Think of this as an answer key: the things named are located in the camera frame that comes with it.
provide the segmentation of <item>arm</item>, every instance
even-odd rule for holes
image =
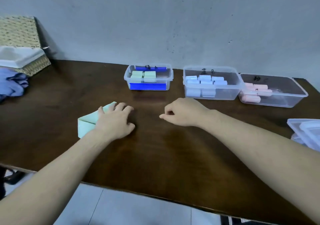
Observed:
[[[107,113],[100,107],[94,130],[4,198],[0,202],[1,224],[53,224],[94,159],[111,141],[135,128],[134,124],[127,124],[133,108],[124,106],[114,104]]]
[[[160,118],[218,138],[263,182],[320,224],[320,153],[262,128],[180,98]]]

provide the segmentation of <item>wooden table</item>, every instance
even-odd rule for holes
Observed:
[[[184,97],[182,70],[169,91],[131,91],[125,65],[54,61],[30,79],[23,97],[0,105],[0,164],[38,171],[78,141],[77,119],[112,101],[134,106],[130,136],[110,144],[83,182],[186,204],[205,211],[278,224],[312,224],[258,179],[216,138],[159,119],[164,106]],[[200,100],[211,109],[290,138],[288,118],[320,119],[320,94],[294,108]]]

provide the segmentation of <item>blue plastic strip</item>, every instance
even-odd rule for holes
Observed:
[[[149,67],[149,66],[136,66],[136,70],[142,71],[156,71],[156,72],[164,72],[167,71],[166,67]]]
[[[130,90],[166,90],[166,83],[130,83]]]

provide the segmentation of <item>blue fabric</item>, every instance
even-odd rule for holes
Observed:
[[[28,86],[27,76],[7,68],[0,68],[0,102],[7,96],[22,96]]]

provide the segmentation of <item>woven basket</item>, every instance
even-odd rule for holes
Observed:
[[[41,48],[34,17],[0,17],[0,45]],[[33,76],[50,64],[48,57],[43,55],[21,69],[11,69]]]

